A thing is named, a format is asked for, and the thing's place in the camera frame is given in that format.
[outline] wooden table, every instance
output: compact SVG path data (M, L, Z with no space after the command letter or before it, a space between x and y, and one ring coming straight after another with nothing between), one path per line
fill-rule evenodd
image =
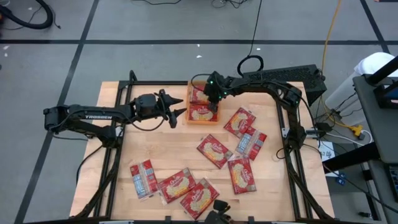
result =
M299 87L304 94L303 97L306 98L303 84L292 84ZM97 106L113 107L117 87L118 82L103 82ZM174 98L184 100L186 98L187 86L140 85L133 86L131 99L141 94L158 92L161 88L164 88L166 93ZM224 130L223 126L240 106L245 106L257 116L253 126L267 134L268 137L256 160L251 161L257 191L235 195L228 168L218 169L196 150L196 147L202 137L212 134L228 149L235 152L234 149L238 145L239 139ZM185 102L173 105L172 109L183 107L185 107ZM300 104L300 114L302 125L305 128L312 127L310 116L303 103ZM143 128L151 128L159 122L160 119L151 119L138 123L138 125ZM93 123L102 126L110 122L96 120ZM315 140L308 139L305 143L317 147ZM97 139L89 140L85 156L100 144ZM185 114L178 117L175 129L171 129L167 122L152 132L142 132L129 125L126 127L123 142L111 218L116 220L164 220L165 216L170 215L172 220L190 219L180 207L179 201L182 197L166 206L162 205L158 195L143 202L137 198L129 168L133 163L151 159L158 181L164 180L186 167L190 168L197 181L208 177L221 191L218 199L227 201L231 205L228 214L236 221L247 221L248 216L254 216L256 221L294 221L285 161L278 160L275 156L276 151L281 147L282 139L275 101L268 94L263 93L245 93L237 97L227 97L221 102L221 120L216 126L187 124ZM105 149L101 150L88 159L81 168L70 215L80 212L98 188L104 153ZM309 191L323 209L334 217L319 153L304 146L301 149L301 155ZM297 192L301 216L305 217L302 194L299 190ZM105 192L103 197L101 214L104 214L108 193ZM199 220L204 220L207 214L208 212L205 211Z

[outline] black floor line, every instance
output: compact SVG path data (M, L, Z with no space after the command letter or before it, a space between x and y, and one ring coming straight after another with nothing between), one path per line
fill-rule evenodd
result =
M366 3L365 0L361 0L361 4L362 4L363 9L365 10L365 14L369 19L369 22L373 28L374 33L380 42L381 49L383 49L384 53L390 53L390 50L388 49L388 46L387 46L386 42L384 41L383 36L381 35L380 29L377 26L376 21L374 20L374 17L372 15L372 12L371 12L368 4Z
M67 93L70 87L70 84L72 82L73 75L75 74L76 66L78 64L81 51L83 50L84 46L84 40L87 38L88 30L90 29L91 23L93 22L94 14L96 11L96 8L98 6L98 1L99 0L94 0L93 5L91 7L90 13L88 15L85 28L83 30L83 33L80 38L80 43L76 49L75 56L73 57L72 63L69 68L68 75L65 79L65 83L63 85L60 98L58 99L58 105L62 105L65 102L65 99L67 97ZM50 132L47 132L42 148L39 153L39 157L37 158L36 165L34 167L32 176L30 177L29 184L26 188L24 198L22 199L22 203L18 209L17 217L15 219L15 224L21 224L25 220L26 212L29 208L30 201L32 200L33 193L35 191L37 181L39 180L40 173L43 169L44 161L45 158L47 157L47 153L50 149L51 145L51 140L52 140L52 134Z
M398 45L398 40L384 41ZM168 45L168 44L251 44L251 40L0 40L0 44L98 44L98 45ZM261 45L324 45L325 40L255 40ZM380 45L378 40L329 40L328 45Z

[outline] red snack package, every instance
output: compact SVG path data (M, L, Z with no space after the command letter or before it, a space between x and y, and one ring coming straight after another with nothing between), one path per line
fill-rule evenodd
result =
M157 191L157 180L150 160L130 167L138 198L146 198Z
M205 178L181 200L185 213L196 220L220 193Z
M195 87L192 87L192 89L191 89L190 102L196 103L196 104L201 104L201 105L207 105L209 103L209 101L207 100L208 96L206 96L203 93L204 89L205 89L204 84L195 84Z
M248 158L240 158L228 161L231 173L232 186L235 194L256 191L253 173Z
M190 105L190 121L217 121L217 113L213 113L207 108L207 105Z
M264 133L256 130L255 128L249 127L236 147L236 151L250 158L251 160L254 160L266 138L267 135Z
M255 119L256 117L251 112L244 108L239 108L232 118L229 119L224 128L238 138L241 138Z
M233 156L233 153L211 134L207 135L197 149L219 169L221 169L227 163L228 159Z
M196 185L195 179L188 168L181 170L173 176L159 183L162 200L164 204L185 195Z

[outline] yellow cable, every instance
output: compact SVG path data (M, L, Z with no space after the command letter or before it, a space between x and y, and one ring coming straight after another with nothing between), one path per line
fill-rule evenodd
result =
M339 9L340 9L340 5L341 5L341 0L338 0L338 4L337 4L336 10L335 10L335 14L333 15L333 19L331 20L331 24L330 24L328 36L326 37L325 46L323 47L322 72L323 72L323 68L324 68L324 66L325 66L326 51L328 50L328 42L329 42L330 34L331 34L331 31L333 30L333 26L335 25L335 19L336 19L336 16L337 16L337 14L338 14L338 11L339 11ZM348 126L348 125L345 125L345 124L341 124L341 123L339 123L339 122L336 122L335 117L328 113L328 109L327 109L325 103L323 102L322 96L321 96L321 98L320 98L320 101L322 102L322 105L323 105L323 107L324 107L324 109L325 109L325 113L328 115L328 119L329 119L329 120L331 120L332 122L334 122L334 123L336 123L337 125L340 125L340 126L342 126L342 127L352 128L352 126Z

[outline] orange tray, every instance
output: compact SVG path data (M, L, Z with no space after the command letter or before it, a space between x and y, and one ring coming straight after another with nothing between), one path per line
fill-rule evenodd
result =
M206 81L193 81L194 85L205 85ZM193 86L190 82L188 82L187 88L187 112L185 113L185 119L187 120L188 124L205 124L205 125L216 125L220 121L220 103L218 103L218 112L217 112L217 119L216 121L193 121L189 120L189 109L191 106L191 94L192 94Z

